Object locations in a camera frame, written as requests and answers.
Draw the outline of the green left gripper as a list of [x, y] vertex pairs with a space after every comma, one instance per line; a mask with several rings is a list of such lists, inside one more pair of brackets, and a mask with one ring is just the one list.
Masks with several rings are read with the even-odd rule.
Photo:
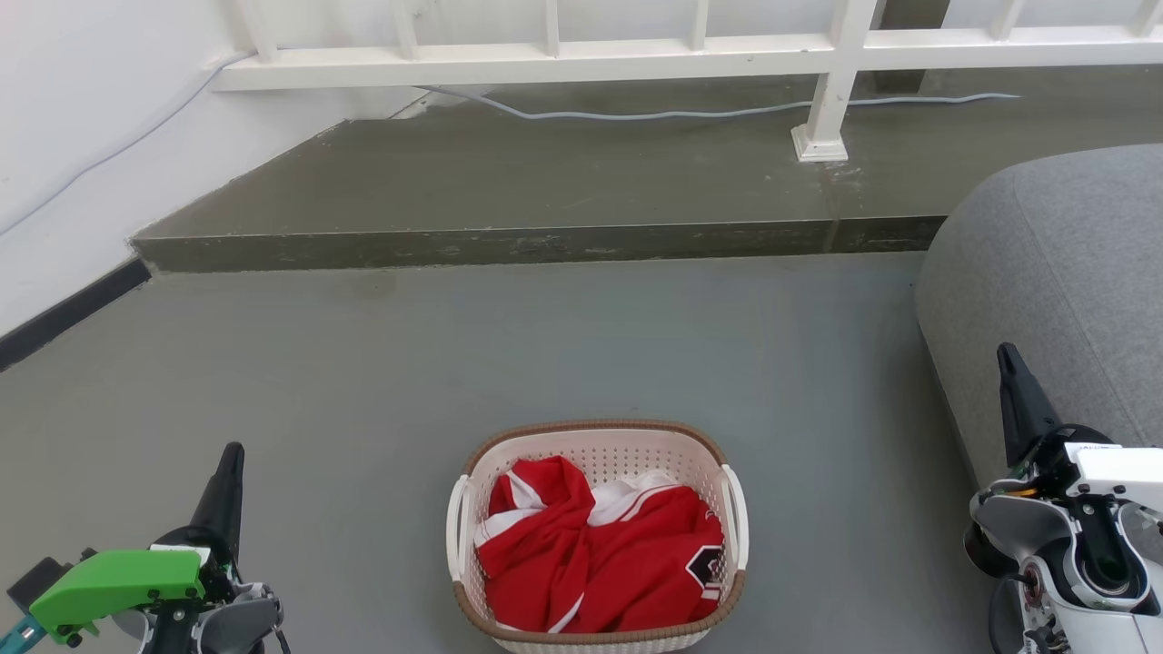
[[55, 642], [78, 646], [83, 632], [124, 611], [165, 626], [193, 630], [209, 609], [235, 599], [244, 512], [245, 449], [230, 442], [188, 527], [171, 529], [148, 548], [92, 550], [76, 564], [43, 560], [26, 575], [26, 613]]

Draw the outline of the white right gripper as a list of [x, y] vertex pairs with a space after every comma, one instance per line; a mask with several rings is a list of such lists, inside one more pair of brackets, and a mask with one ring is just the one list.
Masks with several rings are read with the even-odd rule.
[[1040, 500], [1130, 502], [1142, 513], [1162, 509], [1160, 447], [1130, 448], [1083, 425], [1059, 425], [1059, 415], [1018, 351], [997, 348], [1006, 465]]

